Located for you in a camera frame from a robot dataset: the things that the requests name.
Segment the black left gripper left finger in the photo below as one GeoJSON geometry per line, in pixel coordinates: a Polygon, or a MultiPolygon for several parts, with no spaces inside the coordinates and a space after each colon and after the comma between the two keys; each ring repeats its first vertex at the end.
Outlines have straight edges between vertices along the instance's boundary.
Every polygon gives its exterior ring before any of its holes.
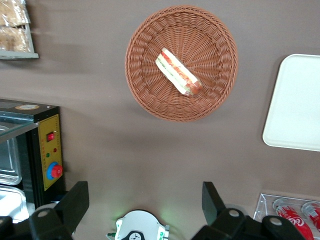
{"type": "Polygon", "coordinates": [[[0,217],[2,240],[71,240],[90,206],[87,181],[77,182],[53,207],[35,211],[28,219],[13,223],[9,216],[0,217]]]}

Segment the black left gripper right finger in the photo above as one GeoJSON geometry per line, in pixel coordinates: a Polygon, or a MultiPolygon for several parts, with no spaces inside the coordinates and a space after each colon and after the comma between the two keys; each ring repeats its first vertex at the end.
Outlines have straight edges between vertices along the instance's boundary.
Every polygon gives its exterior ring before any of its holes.
{"type": "Polygon", "coordinates": [[[202,183],[202,211],[206,220],[193,240],[303,240],[305,237],[287,219],[268,215],[262,222],[237,208],[227,208],[214,184],[202,183]]]}

